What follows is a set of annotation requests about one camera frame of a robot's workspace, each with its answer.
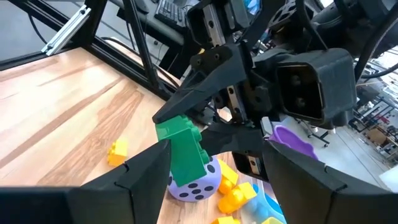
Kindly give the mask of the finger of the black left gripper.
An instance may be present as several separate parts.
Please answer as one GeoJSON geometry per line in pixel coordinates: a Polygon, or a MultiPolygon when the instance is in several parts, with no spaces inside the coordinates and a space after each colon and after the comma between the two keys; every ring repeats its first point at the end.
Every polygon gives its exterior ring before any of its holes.
{"type": "Polygon", "coordinates": [[[224,44],[191,58],[193,74],[152,117],[163,123],[203,104],[219,91],[247,79],[249,50],[245,44],[224,44]]]}
{"type": "Polygon", "coordinates": [[[240,125],[213,123],[201,136],[200,145],[209,156],[224,152],[260,152],[264,147],[260,129],[240,125]]]}

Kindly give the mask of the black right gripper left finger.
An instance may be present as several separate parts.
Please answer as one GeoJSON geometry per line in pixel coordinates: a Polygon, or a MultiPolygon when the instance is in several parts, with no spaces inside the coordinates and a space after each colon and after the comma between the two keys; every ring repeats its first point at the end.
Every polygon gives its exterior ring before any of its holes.
{"type": "Polygon", "coordinates": [[[3,187],[1,223],[156,223],[170,161],[165,139],[79,187],[3,187]]]}

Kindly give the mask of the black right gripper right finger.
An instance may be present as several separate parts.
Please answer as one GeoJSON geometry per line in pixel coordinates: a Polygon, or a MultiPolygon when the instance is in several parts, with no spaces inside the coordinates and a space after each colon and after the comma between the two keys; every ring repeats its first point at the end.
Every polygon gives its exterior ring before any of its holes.
{"type": "Polygon", "coordinates": [[[397,224],[397,194],[267,141],[266,173],[287,223],[397,224]]]}

